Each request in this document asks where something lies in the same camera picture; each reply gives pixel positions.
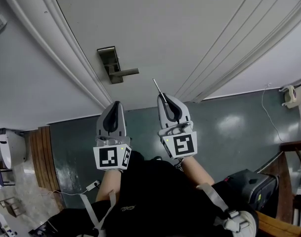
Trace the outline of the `person's right forearm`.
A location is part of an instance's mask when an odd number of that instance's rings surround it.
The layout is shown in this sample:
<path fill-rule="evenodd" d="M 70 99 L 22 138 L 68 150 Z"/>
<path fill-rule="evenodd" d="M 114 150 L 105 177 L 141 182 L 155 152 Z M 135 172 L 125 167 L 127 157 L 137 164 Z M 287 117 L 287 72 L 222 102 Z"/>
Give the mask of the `person's right forearm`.
<path fill-rule="evenodd" d="M 184 158 L 181 168 L 195 187 L 202 184 L 209 184 L 212 186 L 215 183 L 211 175 L 194 159 L 194 157 Z"/>

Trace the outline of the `wooden stair railing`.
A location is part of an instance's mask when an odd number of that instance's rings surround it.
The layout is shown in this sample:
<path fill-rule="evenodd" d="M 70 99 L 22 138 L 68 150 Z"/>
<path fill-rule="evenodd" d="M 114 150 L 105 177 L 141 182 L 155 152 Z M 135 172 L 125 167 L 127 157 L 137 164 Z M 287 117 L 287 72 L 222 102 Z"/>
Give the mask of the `wooden stair railing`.
<path fill-rule="evenodd" d="M 301 163 L 301 141 L 287 142 L 280 144 L 278 155 L 259 170 L 259 173 L 278 176 L 279 187 L 276 216 L 270 217 L 257 212 L 259 230 L 256 237 L 301 237 L 301 226 L 292 224 L 295 209 L 299 211 L 298 219 L 301 219 L 301 199 L 292 193 L 287 152 L 295 153 Z"/>

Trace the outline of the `dark chair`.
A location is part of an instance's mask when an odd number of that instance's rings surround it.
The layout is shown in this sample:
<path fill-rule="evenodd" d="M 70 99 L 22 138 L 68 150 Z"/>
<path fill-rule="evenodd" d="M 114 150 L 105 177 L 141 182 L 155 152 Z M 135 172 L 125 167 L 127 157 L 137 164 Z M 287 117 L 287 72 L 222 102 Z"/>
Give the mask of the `dark chair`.
<path fill-rule="evenodd" d="M 15 186 L 14 172 L 12 169 L 0 169 L 0 187 Z"/>

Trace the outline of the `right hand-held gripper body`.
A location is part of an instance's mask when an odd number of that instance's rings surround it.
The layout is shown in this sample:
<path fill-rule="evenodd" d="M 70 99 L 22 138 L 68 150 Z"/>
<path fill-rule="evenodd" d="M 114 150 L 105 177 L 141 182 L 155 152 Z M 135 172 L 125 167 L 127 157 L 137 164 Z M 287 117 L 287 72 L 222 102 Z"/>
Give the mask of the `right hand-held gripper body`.
<path fill-rule="evenodd" d="M 180 159 L 197 154 L 197 133 L 192 128 L 193 122 L 186 121 L 158 132 L 170 158 Z"/>

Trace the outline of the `wooden slatted panel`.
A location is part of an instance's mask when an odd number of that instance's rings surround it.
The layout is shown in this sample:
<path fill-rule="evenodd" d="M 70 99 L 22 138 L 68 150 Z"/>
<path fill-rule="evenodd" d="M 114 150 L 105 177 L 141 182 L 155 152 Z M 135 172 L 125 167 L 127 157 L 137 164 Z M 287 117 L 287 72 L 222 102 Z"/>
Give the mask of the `wooden slatted panel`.
<path fill-rule="evenodd" d="M 32 160 L 38 186 L 49 191 L 60 190 L 54 166 L 49 126 L 29 133 Z"/>

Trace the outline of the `person's black shirt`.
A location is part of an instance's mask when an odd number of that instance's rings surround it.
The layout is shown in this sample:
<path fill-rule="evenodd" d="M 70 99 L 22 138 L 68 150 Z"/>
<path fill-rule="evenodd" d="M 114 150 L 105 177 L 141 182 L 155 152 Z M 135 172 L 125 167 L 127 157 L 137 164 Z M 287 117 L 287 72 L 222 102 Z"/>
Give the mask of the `person's black shirt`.
<path fill-rule="evenodd" d="M 251 213 L 258 227 L 255 210 L 227 182 L 195 187 L 181 168 L 183 160 L 177 169 L 133 151 L 121 171 L 118 201 L 112 191 L 109 200 L 64 209 L 46 225 L 54 237 L 230 237 L 214 221 L 237 210 Z"/>

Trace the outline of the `small wooden stool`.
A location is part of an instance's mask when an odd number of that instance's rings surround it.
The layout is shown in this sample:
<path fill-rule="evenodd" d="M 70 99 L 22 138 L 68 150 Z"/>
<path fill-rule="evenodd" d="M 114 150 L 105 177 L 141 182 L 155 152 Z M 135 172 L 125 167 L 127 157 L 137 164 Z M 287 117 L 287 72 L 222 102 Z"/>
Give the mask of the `small wooden stool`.
<path fill-rule="evenodd" d="M 10 197 L 0 200 L 0 205 L 8 211 L 13 217 L 18 217 L 25 213 L 24 206 L 17 197 Z"/>

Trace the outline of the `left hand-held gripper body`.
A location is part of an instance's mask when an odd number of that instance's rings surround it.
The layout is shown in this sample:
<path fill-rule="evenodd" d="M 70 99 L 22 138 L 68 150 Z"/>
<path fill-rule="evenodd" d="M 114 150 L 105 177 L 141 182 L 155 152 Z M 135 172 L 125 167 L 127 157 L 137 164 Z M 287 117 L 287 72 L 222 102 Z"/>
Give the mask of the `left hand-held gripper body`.
<path fill-rule="evenodd" d="M 126 170 L 131 156 L 130 138 L 125 136 L 97 136 L 93 148 L 96 167 L 99 170 Z"/>

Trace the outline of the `white rounded machine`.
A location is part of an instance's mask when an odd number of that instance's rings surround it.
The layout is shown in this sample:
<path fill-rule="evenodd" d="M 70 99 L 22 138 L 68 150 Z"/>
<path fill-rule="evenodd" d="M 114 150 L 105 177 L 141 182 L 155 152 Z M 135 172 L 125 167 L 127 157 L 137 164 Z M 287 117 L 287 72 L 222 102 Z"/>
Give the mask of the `white rounded machine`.
<path fill-rule="evenodd" d="M 25 138 L 18 132 L 6 128 L 0 129 L 0 162 L 8 169 L 26 160 Z"/>

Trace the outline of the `person's left forearm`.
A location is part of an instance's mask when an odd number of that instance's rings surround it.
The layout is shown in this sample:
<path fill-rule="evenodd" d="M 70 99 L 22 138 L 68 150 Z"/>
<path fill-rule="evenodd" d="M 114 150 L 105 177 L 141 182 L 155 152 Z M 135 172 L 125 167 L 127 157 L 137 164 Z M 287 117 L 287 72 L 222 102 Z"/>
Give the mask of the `person's left forearm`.
<path fill-rule="evenodd" d="M 99 191 L 96 196 L 96 202 L 109 200 L 109 193 L 114 191 L 116 194 L 116 201 L 119 200 L 121 188 L 121 171 L 107 170 L 104 173 Z"/>

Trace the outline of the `white shoulder pad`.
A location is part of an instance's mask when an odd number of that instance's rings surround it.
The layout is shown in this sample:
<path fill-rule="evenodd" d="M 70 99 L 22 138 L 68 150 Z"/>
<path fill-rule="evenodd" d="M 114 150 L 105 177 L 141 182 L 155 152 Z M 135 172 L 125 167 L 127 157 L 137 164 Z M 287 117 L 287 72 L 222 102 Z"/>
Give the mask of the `white shoulder pad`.
<path fill-rule="evenodd" d="M 230 237 L 256 237 L 258 227 L 251 213 L 237 210 L 225 213 L 227 213 L 226 218 L 215 218 L 215 227 L 225 230 Z"/>

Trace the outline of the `black equipment case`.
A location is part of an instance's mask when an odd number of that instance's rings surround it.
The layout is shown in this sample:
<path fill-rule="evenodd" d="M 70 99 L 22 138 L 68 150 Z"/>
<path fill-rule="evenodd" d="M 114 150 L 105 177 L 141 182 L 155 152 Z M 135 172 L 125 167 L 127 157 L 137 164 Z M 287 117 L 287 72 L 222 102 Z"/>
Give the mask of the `black equipment case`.
<path fill-rule="evenodd" d="M 248 169 L 236 172 L 224 179 L 253 209 L 262 208 L 278 189 L 275 175 L 252 172 Z"/>

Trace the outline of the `silver key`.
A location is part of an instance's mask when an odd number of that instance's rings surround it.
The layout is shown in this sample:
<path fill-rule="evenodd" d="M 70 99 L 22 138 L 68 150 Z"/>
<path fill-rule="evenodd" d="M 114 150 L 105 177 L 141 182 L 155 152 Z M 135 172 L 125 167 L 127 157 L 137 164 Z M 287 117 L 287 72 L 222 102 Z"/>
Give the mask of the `silver key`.
<path fill-rule="evenodd" d="M 154 82 L 154 84 L 155 84 L 155 86 L 156 86 L 156 88 L 157 88 L 159 94 L 161 95 L 162 99 L 164 100 L 165 103 L 167 103 L 167 100 L 166 100 L 166 98 L 165 98 L 163 92 L 160 90 L 160 88 L 159 88 L 159 86 L 158 86 L 156 80 L 155 80 L 154 78 L 152 78 L 152 80 L 153 80 L 153 82 Z"/>

